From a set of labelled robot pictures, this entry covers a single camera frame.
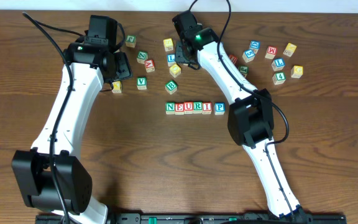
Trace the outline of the green N block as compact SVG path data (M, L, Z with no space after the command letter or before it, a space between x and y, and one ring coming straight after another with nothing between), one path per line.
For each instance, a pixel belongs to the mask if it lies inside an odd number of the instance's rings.
M175 114L175 103L174 102L166 102L165 113L166 114Z

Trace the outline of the red E block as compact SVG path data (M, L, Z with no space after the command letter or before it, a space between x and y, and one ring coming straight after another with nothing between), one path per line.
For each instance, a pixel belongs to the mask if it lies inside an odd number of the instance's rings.
M184 112L184 103L176 103L175 104L175 114L185 114Z

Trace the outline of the green R block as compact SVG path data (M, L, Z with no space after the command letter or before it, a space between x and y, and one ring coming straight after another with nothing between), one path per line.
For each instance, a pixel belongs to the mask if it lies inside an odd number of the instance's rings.
M203 103L201 101L193 102L193 114L201 114L203 111Z

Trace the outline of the red I block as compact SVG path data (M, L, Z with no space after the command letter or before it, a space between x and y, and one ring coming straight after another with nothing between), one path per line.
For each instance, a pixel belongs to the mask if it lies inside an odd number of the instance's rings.
M202 102L202 114L211 114L211 113L212 113L212 103Z

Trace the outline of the blue P block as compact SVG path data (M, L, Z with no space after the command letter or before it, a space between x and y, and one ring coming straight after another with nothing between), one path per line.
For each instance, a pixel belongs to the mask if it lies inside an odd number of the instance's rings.
M217 102L214 104L214 114L223 115L226 111L225 103Z

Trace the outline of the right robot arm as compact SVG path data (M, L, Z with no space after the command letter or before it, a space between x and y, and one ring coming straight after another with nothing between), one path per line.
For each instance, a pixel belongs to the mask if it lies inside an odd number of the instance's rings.
M275 146L287 139L273 137L273 111L283 111L266 89L258 90L238 71L225 52L222 35L204 28L187 10L172 19L180 38L181 56L193 69L205 69L218 84L229 104L227 128L233 141L244 148L264 188L269 212L277 219L294 222L300 203L293 195L278 161Z

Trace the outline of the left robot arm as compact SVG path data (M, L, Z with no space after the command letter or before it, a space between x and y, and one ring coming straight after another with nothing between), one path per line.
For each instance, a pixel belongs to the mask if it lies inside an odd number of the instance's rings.
M108 206L92 196L93 182L80 162L92 105L103 85L131 78L123 30L108 16L92 15L89 29L65 50L62 82L49 117L28 151L16 151L12 169L27 207L60 215L62 223L109 223Z

